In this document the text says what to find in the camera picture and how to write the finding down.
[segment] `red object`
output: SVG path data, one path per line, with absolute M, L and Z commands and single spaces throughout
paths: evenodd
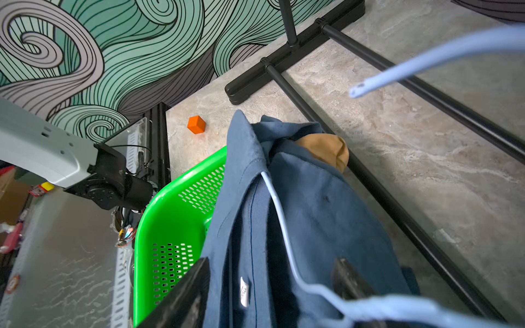
M 15 230 L 13 230 L 13 232 L 7 235 L 4 241 L 4 245 L 0 247 L 1 253 L 7 254 L 18 246 L 18 241 L 20 240 L 20 233 L 22 233 L 23 226 L 24 224 L 22 222 L 17 223 L 15 226 Z
M 15 168 L 14 165 L 11 165 L 5 168 L 0 168 L 0 175 L 6 174 L 7 172 L 11 171 L 14 168 Z
M 43 194 L 45 194 L 47 190 L 45 190 L 41 185 L 34 186 L 29 190 L 29 193 L 32 194 L 35 197 L 40 197 Z
M 12 294 L 15 289 L 18 287 L 18 283 L 20 283 L 20 275 L 17 274 L 16 276 L 9 279 L 7 286 L 5 288 L 5 292 L 7 294 Z
M 206 122 L 198 115 L 193 116 L 188 121 L 188 129 L 195 134 L 203 133 L 206 129 Z

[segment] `wall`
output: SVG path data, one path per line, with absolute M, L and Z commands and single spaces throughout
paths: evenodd
M 332 0 L 292 0 L 296 23 Z M 0 97 L 101 141 L 284 33 L 278 0 L 2 0 Z

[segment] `cardboard box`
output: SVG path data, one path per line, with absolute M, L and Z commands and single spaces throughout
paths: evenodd
M 28 184 L 16 181 L 15 173 L 16 169 L 0 176 L 0 222 L 10 225 L 18 221 L 30 188 Z

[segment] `clothing tag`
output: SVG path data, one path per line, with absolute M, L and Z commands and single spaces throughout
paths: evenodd
M 240 303 L 247 308 L 250 297 L 250 286 L 244 282 L 243 278 L 240 278 Z

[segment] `green plastic basket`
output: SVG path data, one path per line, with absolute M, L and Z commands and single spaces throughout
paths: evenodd
M 226 147 L 162 188 L 144 212 L 135 240 L 135 326 L 201 256 L 225 163 Z

